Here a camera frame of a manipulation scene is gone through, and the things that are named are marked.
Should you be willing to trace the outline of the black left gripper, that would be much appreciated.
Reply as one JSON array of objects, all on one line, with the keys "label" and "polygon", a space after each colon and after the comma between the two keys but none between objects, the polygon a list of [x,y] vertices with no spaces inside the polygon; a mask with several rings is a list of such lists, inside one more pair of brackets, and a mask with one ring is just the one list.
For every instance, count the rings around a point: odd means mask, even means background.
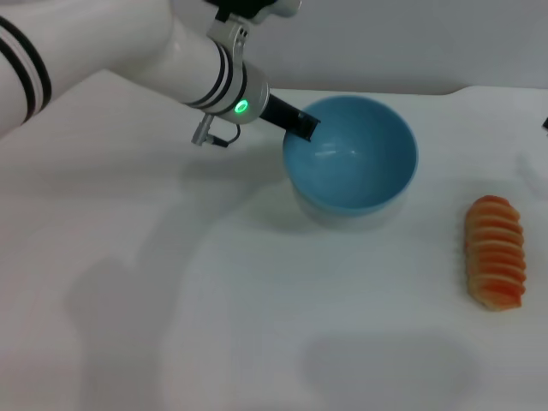
[{"label": "black left gripper", "polygon": [[311,140],[316,127],[320,124],[319,119],[304,111],[300,112],[273,94],[269,95],[260,118],[286,132],[295,133],[297,137],[306,141]]}]

